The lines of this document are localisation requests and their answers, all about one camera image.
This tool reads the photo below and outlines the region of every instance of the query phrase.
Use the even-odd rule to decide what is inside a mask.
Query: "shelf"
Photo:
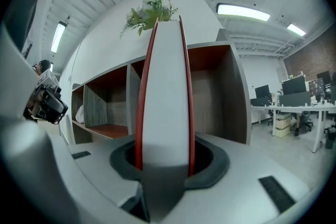
[[[105,124],[105,125],[99,125],[99,126],[87,128],[84,126],[84,124],[79,123],[78,121],[73,120],[72,122],[75,125],[81,127],[85,131],[88,131],[92,134],[99,134],[99,135],[103,135],[103,136],[106,136],[112,139],[128,136],[128,130],[126,126]]]

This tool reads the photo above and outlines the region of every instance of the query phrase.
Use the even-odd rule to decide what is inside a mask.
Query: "white desk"
[[[301,113],[302,111],[318,111],[319,112],[319,121],[317,124],[317,130],[316,130],[316,138],[315,138],[315,143],[313,147],[313,153],[316,152],[317,145],[319,141],[322,141],[322,134],[323,132],[321,131],[322,127],[322,111],[328,111],[329,113],[336,113],[336,105],[333,104],[318,104],[314,106],[275,106],[275,105],[270,105],[270,106],[251,106],[252,110],[272,110],[273,111],[273,131],[272,131],[272,136],[275,136],[275,127],[276,127],[276,120],[277,120],[277,110],[280,110],[281,112],[293,112],[293,113]],[[325,128],[325,117],[326,113],[324,113],[324,119],[323,119],[323,129]]]

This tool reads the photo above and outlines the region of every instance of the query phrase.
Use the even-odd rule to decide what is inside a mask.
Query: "fluorescent light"
[[[67,25],[63,22],[59,22],[57,27],[56,27],[56,31],[54,34],[54,38],[52,39],[52,45],[51,45],[51,51],[52,52],[57,52],[57,48],[58,48],[58,44],[61,41],[61,37],[63,35],[63,32],[65,30],[65,27]]]
[[[305,35],[306,33],[303,32],[299,27],[296,27],[295,25],[293,24],[290,24],[287,29],[289,30],[292,30],[293,32],[295,32],[296,34],[300,35],[300,36],[303,36]]]
[[[227,4],[217,4],[217,13],[223,15],[237,15],[237,16],[250,17],[264,21],[267,21],[270,17],[269,14],[260,12],[255,9],[234,5],[227,5]]]

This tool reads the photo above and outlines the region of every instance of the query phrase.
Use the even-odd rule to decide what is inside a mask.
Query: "gray floor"
[[[313,189],[324,184],[329,177],[336,162],[336,144],[333,149],[327,150],[324,147],[324,137],[316,153],[313,153],[318,119],[316,114],[312,114],[310,118],[314,123],[312,131],[306,132],[303,128],[299,136],[294,136],[292,132],[282,138],[273,137],[272,125],[267,126],[267,121],[253,125],[250,145],[290,170]],[[330,127],[332,123],[329,118],[325,126]]]

